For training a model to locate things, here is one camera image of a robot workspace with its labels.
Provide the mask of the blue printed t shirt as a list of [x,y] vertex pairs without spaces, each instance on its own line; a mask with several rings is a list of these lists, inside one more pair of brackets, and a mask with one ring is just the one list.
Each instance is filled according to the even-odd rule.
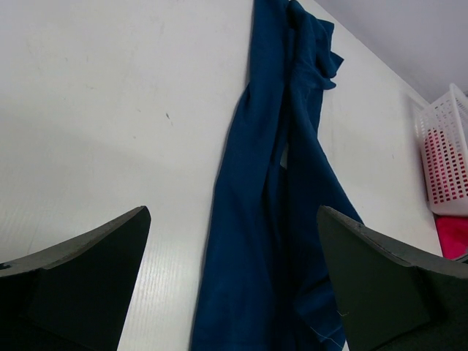
[[193,350],[341,350],[317,231],[321,205],[358,219],[318,140],[342,59],[334,25],[256,1],[249,83],[214,188]]

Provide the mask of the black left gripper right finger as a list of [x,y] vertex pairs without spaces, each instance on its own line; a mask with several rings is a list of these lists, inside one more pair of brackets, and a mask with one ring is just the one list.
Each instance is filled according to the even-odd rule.
[[467,256],[450,260],[322,206],[318,232],[350,350],[466,350]]

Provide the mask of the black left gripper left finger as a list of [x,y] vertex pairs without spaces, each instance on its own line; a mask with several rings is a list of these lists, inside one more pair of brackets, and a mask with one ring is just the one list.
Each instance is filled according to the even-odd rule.
[[117,350],[146,248],[141,206],[1,264],[2,350]]

